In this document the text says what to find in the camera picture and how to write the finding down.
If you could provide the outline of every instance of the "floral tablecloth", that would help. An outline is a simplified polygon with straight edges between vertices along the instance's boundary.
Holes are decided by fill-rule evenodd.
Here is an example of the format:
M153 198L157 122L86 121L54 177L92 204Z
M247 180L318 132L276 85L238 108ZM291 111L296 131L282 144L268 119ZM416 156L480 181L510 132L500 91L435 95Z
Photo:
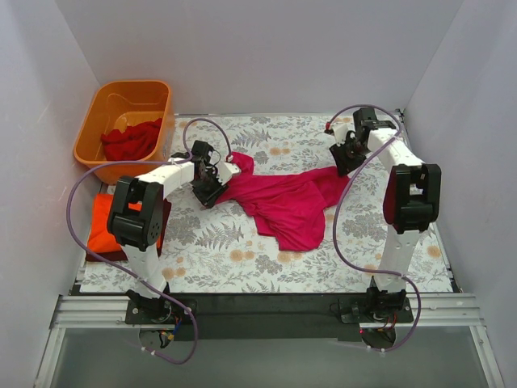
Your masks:
M334 165L329 152L333 137L323 133L325 116L220 116L213 119L228 133L233 150L253 156L255 174L296 174ZM176 120L173 151L182 150L186 118ZM350 122L350 117L343 117ZM194 139L208 141L222 155L226 146L211 125L189 128ZM339 216L342 252L357 265L377 268L384 249L386 226L382 201L388 173L374 159L358 176ZM325 211L326 231L314 251L279 251L275 238L257 235L252 217L234 201L205 209L189 185L168 200L161 265L172 292L185 293L346 293L363 292L370 276L350 269L335 254L331 227L334 207ZM409 277L422 292L452 291L432 226L420 239ZM134 279L103 263L87 263L82 292L120 292Z

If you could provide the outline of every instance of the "gray wall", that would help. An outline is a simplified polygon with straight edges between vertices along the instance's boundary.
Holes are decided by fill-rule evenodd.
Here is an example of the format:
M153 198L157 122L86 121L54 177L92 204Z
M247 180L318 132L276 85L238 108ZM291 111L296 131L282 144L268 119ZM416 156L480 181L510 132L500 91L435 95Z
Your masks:
M0 36L0 386L18 388L34 383L57 296L79 264L65 202L82 171L72 147L99 84L52 0L0 0ZM83 238L92 183L74 208Z
M461 0L57 0L101 84L161 78L181 113L403 108Z
M517 3L465 0L407 108L411 145L443 169L439 226L517 386Z

